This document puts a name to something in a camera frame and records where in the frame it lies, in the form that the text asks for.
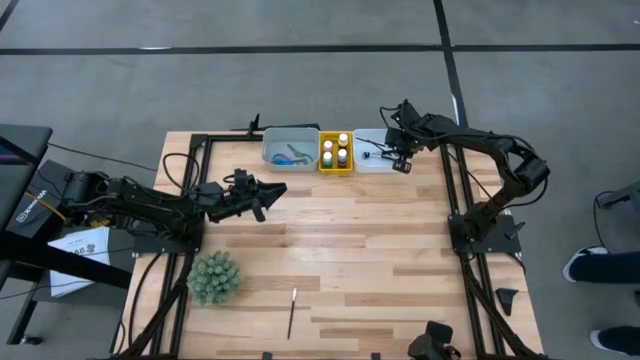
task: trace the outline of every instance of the spiky green ball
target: spiky green ball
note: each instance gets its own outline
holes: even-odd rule
[[[238,264],[229,260],[229,253],[218,250],[193,262],[187,286],[200,305],[219,305],[227,301],[240,286]]]

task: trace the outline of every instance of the person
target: person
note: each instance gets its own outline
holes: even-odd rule
[[[562,270],[572,283],[640,284],[640,252],[610,254],[603,246],[578,250]],[[591,343],[602,350],[626,355],[640,355],[640,327],[619,326],[593,330]]]

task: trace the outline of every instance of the small bottle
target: small bottle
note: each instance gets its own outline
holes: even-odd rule
[[[331,155],[330,151],[326,151],[323,155],[322,155],[322,165],[324,165],[324,167],[331,167],[331,163],[333,162],[333,155]]]
[[[349,136],[345,133],[340,134],[340,136],[338,136],[338,145],[340,145],[341,148],[346,148],[347,144],[349,144]]]
[[[324,142],[324,151],[332,152],[333,151],[333,142],[331,140],[327,140]]]
[[[338,166],[339,167],[347,166],[347,150],[345,149],[338,150]]]

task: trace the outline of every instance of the wooden table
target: wooden table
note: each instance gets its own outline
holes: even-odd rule
[[[163,154],[186,153],[190,136],[168,133]],[[382,353],[383,359],[407,358],[409,343],[429,320],[452,326],[454,346],[465,358],[475,357],[460,265],[450,249],[450,209],[439,152],[418,154],[410,175],[338,177],[272,173],[262,162],[261,146],[236,142],[213,147],[208,181],[222,183],[225,175],[242,168],[264,182],[286,182],[289,190],[265,212],[264,223],[246,213],[207,224],[200,254],[229,251],[244,282],[220,307],[202,307],[189,299],[180,358],[259,358],[263,351],[276,358],[369,358],[372,352]],[[467,152],[466,159],[490,192],[500,188],[489,157]],[[168,163],[174,177],[182,179],[185,160],[172,157]],[[457,171],[454,176],[464,209]],[[472,186],[474,198],[482,199],[478,186]],[[155,188],[179,193],[162,171]],[[133,294],[152,257],[137,259],[124,310],[127,326]],[[487,258],[494,289],[520,290],[507,321],[525,344],[541,352],[522,269],[505,255]],[[158,260],[143,285],[134,335],[157,309],[166,260],[166,255]],[[298,299],[287,340],[293,288]],[[491,352],[483,311],[481,317]],[[173,318],[172,312],[163,351],[169,348]]]

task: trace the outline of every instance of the green plant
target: green plant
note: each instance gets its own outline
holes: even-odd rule
[[[229,260],[228,252],[220,250],[197,258],[187,277],[193,299],[200,305],[224,303],[241,282],[238,264]]]

